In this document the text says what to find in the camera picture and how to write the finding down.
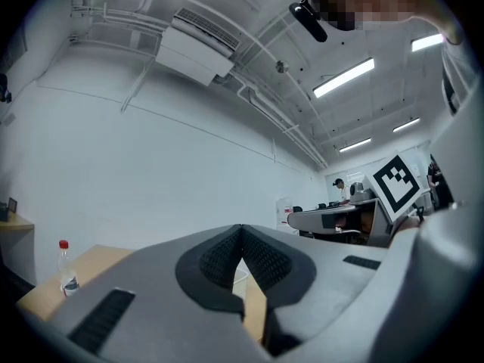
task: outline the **wooden table surface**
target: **wooden table surface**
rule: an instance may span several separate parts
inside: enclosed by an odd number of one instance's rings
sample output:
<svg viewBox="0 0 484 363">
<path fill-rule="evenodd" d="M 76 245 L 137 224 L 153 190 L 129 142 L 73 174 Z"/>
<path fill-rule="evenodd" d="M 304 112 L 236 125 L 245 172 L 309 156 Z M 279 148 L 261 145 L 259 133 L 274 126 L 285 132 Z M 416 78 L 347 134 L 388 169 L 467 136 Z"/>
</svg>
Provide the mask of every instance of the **wooden table surface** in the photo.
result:
<svg viewBox="0 0 484 363">
<path fill-rule="evenodd" d="M 34 229 L 34 224 L 21 216 L 8 212 L 8 222 L 0 222 L 0 232 L 5 231 L 30 231 Z"/>
<path fill-rule="evenodd" d="M 132 252 L 133 250 L 96 245 L 83 253 L 73 261 L 81 289 L 82 285 L 87 284 Z M 38 285 L 18 300 L 17 305 L 32 312 L 43 321 L 47 321 L 55 309 L 65 300 L 59 280 L 59 276 L 55 275 L 44 284 Z M 244 327 L 254 340 L 259 341 L 262 339 L 264 329 L 265 296 L 252 275 L 249 275 L 247 279 L 245 294 L 246 316 Z"/>
</svg>

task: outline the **plastic bottle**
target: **plastic bottle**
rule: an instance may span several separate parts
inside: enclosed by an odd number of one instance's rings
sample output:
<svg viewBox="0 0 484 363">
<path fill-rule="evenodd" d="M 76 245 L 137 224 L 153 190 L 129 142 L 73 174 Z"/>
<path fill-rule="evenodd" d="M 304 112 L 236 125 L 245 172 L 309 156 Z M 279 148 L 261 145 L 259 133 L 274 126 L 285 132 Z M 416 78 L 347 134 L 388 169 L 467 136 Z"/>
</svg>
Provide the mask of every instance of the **plastic bottle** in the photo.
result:
<svg viewBox="0 0 484 363">
<path fill-rule="evenodd" d="M 72 296 L 79 289 L 76 271 L 69 260 L 69 243 L 66 240 L 59 240 L 59 257 L 57 267 L 60 274 L 60 288 L 66 297 Z"/>
</svg>

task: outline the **air conditioner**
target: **air conditioner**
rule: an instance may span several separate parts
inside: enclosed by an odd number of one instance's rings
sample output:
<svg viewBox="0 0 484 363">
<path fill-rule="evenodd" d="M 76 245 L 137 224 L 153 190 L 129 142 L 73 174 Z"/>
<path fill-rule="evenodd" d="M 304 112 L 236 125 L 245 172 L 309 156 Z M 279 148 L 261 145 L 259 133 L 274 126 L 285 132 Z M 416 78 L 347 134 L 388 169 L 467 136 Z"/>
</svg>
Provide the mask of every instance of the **air conditioner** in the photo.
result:
<svg viewBox="0 0 484 363">
<path fill-rule="evenodd" d="M 156 61 L 208 86 L 234 66 L 240 41 L 205 17 L 182 8 L 163 33 Z"/>
</svg>

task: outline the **desk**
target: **desk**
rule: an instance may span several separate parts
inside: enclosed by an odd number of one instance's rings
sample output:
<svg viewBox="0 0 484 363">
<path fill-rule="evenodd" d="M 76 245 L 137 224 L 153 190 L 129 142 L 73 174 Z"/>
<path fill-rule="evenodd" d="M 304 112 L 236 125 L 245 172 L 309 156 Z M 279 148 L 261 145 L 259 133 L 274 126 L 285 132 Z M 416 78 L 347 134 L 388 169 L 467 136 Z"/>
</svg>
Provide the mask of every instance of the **desk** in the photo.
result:
<svg viewBox="0 0 484 363">
<path fill-rule="evenodd" d="M 8 212 L 8 222 L 0 222 L 0 233 L 10 231 L 30 231 L 34 229 L 34 224 L 21 216 Z"/>
<path fill-rule="evenodd" d="M 86 285 L 100 273 L 107 270 L 133 250 L 120 249 L 96 245 L 73 261 L 79 285 Z M 47 321 L 64 300 L 64 294 L 59 289 L 59 276 L 55 275 L 44 284 L 32 289 L 28 294 L 18 300 L 17 305 L 32 312 L 43 321 Z M 249 335 L 256 341 L 262 339 L 265 321 L 265 296 L 259 286 L 249 275 L 247 279 L 245 296 L 246 316 L 244 327 Z"/>
</svg>

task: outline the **fluorescent light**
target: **fluorescent light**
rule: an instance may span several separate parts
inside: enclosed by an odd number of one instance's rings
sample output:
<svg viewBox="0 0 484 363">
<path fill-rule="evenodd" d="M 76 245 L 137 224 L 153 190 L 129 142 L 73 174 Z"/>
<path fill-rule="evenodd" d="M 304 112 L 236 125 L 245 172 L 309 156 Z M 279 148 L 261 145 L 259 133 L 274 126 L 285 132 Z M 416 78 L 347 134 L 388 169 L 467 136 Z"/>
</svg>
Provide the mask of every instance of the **fluorescent light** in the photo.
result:
<svg viewBox="0 0 484 363">
<path fill-rule="evenodd" d="M 356 144 L 349 145 L 348 147 L 345 147 L 345 148 L 341 148 L 340 149 L 340 152 L 344 152 L 345 150 L 349 150 L 349 149 L 353 149 L 353 148 L 359 147 L 360 145 L 366 144 L 366 143 L 368 143 L 370 141 L 371 141 L 371 138 L 367 138 L 366 140 L 357 142 Z"/>
<path fill-rule="evenodd" d="M 397 126 L 396 128 L 393 129 L 393 133 L 398 132 L 399 130 L 404 129 L 407 126 L 414 125 L 414 124 L 418 123 L 419 121 L 420 121 L 420 118 L 416 118 L 416 119 L 413 119 L 412 121 L 410 121 L 409 123 L 406 123 L 406 124 Z"/>
<path fill-rule="evenodd" d="M 431 45 L 438 45 L 444 41 L 444 37 L 439 33 L 437 35 L 427 36 L 426 38 L 413 40 L 411 43 L 411 50 L 418 51 Z"/>
<path fill-rule="evenodd" d="M 339 76 L 335 76 L 334 78 L 330 79 L 329 81 L 323 83 L 322 85 L 314 88 L 312 91 L 315 93 L 316 98 L 320 98 L 322 95 L 330 92 L 334 88 L 341 86 L 348 81 L 351 81 L 353 78 L 360 76 L 361 74 L 366 73 L 375 68 L 375 61 L 373 58 L 366 60 L 363 63 L 353 67 L 351 70 L 346 71 Z"/>
</svg>

